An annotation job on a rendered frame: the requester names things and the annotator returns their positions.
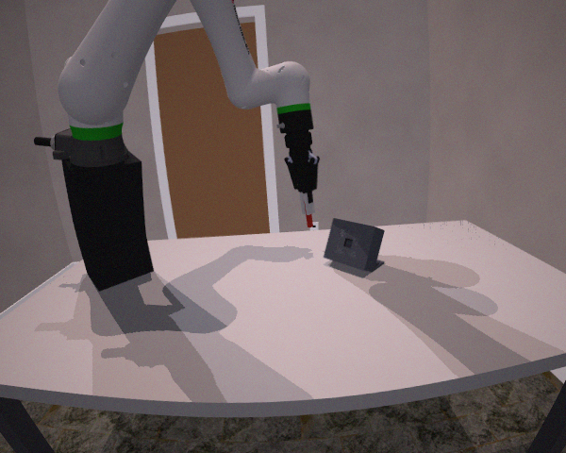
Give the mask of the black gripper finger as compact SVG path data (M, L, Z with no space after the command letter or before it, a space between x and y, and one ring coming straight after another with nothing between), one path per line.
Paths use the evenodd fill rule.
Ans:
M306 214L305 202L304 202L305 199L304 199L304 194L302 193L302 191L304 190L302 174L301 174L301 169L299 169L299 165L297 166L296 156L295 154L292 154L291 157L289 155L287 158L284 158L284 160L289 168L293 188L295 190L297 189L300 194L302 214Z
M304 187L302 193L304 194L306 213L307 215L310 215L312 213L315 213L312 191L317 189L318 163L320 158L315 157L312 153L310 153L309 150L308 152L308 157L310 158L308 165L303 166L301 154L297 154L297 159L299 163L299 169L301 169L302 174Z

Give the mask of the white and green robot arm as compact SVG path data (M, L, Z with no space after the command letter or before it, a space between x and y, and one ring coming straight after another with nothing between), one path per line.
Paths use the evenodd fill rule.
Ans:
M230 102L239 109L276 104L277 128L286 135L313 129L308 71L293 61L258 69L234 0L190 1L218 60ZM123 110L175 2L108 0L73 56L65 61L58 80L58 96L70 128L52 139L36 137L34 144L51 146L54 159L70 159L81 167L109 166L127 159Z

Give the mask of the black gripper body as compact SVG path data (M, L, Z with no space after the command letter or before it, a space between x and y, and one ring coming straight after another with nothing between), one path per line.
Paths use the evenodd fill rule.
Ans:
M300 133L293 135L285 135L285 144L287 148L290 148L289 155L295 154L297 166L299 165L297 154L302 155L303 166L308 165L309 152L312 153L310 146L312 145L311 133ZM295 148L296 147L296 148Z

